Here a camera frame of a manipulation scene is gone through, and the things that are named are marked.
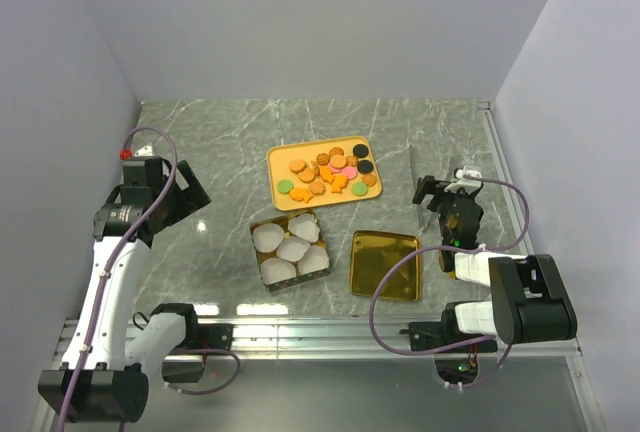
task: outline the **yellow piece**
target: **yellow piece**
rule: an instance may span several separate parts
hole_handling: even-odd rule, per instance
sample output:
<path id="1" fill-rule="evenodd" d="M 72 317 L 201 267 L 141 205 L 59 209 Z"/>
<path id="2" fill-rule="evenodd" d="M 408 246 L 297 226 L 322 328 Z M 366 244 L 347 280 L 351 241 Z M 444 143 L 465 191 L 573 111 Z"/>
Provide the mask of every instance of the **yellow piece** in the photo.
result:
<path id="1" fill-rule="evenodd" d="M 333 181 L 336 178 L 336 176 L 333 175 L 333 172 L 331 172 L 331 169 L 326 165 L 320 166 L 320 177 L 322 177 L 322 180 L 327 184 L 333 184 Z"/>
<path id="2" fill-rule="evenodd" d="M 333 183 L 331 184 L 331 193 L 332 194 L 341 194 L 342 189 L 344 189 L 349 182 L 347 176 L 344 174 L 338 174 L 335 176 Z"/>
<path id="3" fill-rule="evenodd" d="M 302 202 L 304 200 L 305 203 L 308 203 L 313 198 L 313 194 L 307 189 L 291 189 L 289 197 L 296 202 Z"/>

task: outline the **black cookie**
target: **black cookie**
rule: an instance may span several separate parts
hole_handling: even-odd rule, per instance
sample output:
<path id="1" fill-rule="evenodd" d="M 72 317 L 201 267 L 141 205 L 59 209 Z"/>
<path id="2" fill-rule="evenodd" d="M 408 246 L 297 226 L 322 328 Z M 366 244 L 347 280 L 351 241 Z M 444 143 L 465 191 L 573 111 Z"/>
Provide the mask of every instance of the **black cookie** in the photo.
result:
<path id="1" fill-rule="evenodd" d="M 362 159 L 369 155 L 369 147 L 364 144 L 358 144 L 353 148 L 353 155 L 355 155 L 359 159 Z"/>
<path id="2" fill-rule="evenodd" d="M 361 160 L 358 162 L 358 172 L 361 174 L 370 174 L 373 172 L 373 164 L 369 160 Z"/>

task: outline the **pink cookie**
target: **pink cookie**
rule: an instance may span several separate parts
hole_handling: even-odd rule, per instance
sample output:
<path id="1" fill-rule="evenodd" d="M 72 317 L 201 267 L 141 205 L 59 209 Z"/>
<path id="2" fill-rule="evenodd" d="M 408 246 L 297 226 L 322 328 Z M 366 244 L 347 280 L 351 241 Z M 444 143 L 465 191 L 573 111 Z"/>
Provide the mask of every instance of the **pink cookie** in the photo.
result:
<path id="1" fill-rule="evenodd" d="M 350 165 L 347 165 L 341 172 L 346 175 L 349 180 L 353 180 L 358 176 L 358 169 Z"/>

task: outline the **white wall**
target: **white wall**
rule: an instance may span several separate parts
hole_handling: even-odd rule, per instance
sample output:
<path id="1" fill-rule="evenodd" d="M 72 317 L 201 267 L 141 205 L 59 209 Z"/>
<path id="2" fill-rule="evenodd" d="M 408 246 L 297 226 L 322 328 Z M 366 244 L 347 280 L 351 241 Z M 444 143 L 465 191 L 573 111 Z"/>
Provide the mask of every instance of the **white wall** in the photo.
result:
<path id="1" fill-rule="evenodd" d="M 496 119 L 533 239 L 575 302 L 611 431 L 638 429 L 640 0 L 549 0 Z"/>
<path id="2" fill-rule="evenodd" d="M 493 99 L 546 2 L 87 1 L 140 99 Z"/>
<path id="3" fill-rule="evenodd" d="M 0 0 L 0 417 L 27 430 L 137 103 L 80 0 Z"/>

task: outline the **marble tabletop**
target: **marble tabletop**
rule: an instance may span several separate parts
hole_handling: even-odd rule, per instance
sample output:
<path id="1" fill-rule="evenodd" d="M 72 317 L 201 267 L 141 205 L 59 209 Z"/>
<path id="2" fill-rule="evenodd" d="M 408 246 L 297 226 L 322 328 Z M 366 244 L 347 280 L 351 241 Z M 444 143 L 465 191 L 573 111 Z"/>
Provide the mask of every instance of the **marble tabletop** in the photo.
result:
<path id="1" fill-rule="evenodd" d="M 189 302 L 199 313 L 236 316 L 354 315 L 369 299 L 349 292 L 351 241 L 356 230 L 418 235 L 440 242 L 437 219 L 411 204 L 419 175 L 446 178 L 453 167 L 475 164 L 496 177 L 491 146 L 474 101 L 431 100 L 180 100 L 143 104 L 139 124 L 166 130 L 181 159 L 193 168 L 211 204 L 154 239 L 151 265 L 140 280 L 135 309 Z M 362 135 L 368 137 L 383 184 L 381 196 L 314 209 L 331 257 L 332 272 L 278 292 L 267 292 L 253 253 L 249 226 L 282 215 L 271 202 L 267 151 L 277 145 Z M 166 144 L 140 133 L 168 157 Z M 479 239 L 506 244 L 515 233 L 503 191 L 489 185 L 478 196 L 485 210 Z M 419 213 L 429 227 L 420 233 Z M 420 302 L 381 301 L 378 314 L 440 313 L 452 301 L 478 300 L 488 289 L 451 280 L 435 253 L 423 260 Z"/>

